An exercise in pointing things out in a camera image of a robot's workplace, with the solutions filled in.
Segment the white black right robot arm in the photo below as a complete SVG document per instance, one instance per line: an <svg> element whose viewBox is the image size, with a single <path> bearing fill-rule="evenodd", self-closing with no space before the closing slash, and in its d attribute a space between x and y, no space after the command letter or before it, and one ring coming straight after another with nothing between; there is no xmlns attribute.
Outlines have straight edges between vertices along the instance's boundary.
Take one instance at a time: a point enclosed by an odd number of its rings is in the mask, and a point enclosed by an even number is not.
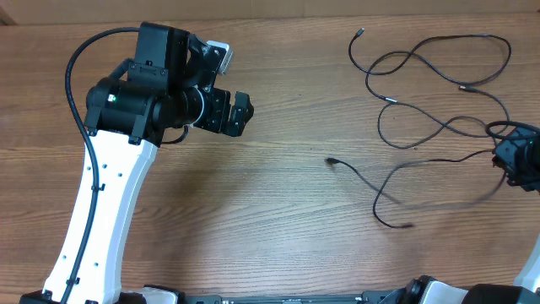
<svg viewBox="0 0 540 304"><path fill-rule="evenodd" d="M539 190L539 129L523 122L491 122L486 134L497 138L493 162L503 169L508 184L523 190ZM477 284L457 288L429 276L411 280L408 285L381 299L396 304L539 304L539 244L512 285Z"/></svg>

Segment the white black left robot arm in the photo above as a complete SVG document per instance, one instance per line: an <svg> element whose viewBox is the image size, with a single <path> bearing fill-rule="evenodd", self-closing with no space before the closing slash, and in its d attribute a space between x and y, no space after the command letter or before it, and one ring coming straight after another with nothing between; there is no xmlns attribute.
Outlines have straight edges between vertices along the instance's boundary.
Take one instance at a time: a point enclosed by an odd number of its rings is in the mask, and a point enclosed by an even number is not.
<svg viewBox="0 0 540 304"><path fill-rule="evenodd" d="M135 55L93 86L74 120L84 170L56 264L23 303L182 303L171 288L122 289L122 261L143 181L169 128L239 137L254 109L247 94L215 87L232 48L193 33L144 22Z"/></svg>

